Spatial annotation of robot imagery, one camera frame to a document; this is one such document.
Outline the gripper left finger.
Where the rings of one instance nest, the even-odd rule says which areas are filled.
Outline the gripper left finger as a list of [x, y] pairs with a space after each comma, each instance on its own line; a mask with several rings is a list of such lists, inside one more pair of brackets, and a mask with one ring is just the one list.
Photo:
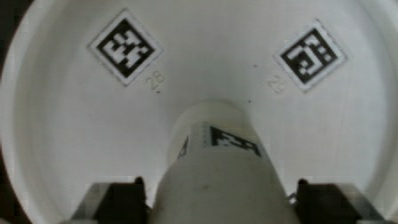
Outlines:
[[147, 224], [147, 215], [146, 184], [137, 177], [131, 182], [92, 184], [69, 224]]

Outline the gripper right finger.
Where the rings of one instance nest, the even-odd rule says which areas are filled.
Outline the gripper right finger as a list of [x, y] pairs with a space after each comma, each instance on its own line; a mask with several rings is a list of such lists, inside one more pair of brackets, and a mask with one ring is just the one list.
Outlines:
[[386, 224], [359, 192], [345, 192], [334, 183], [311, 183], [300, 179], [290, 198], [300, 224]]

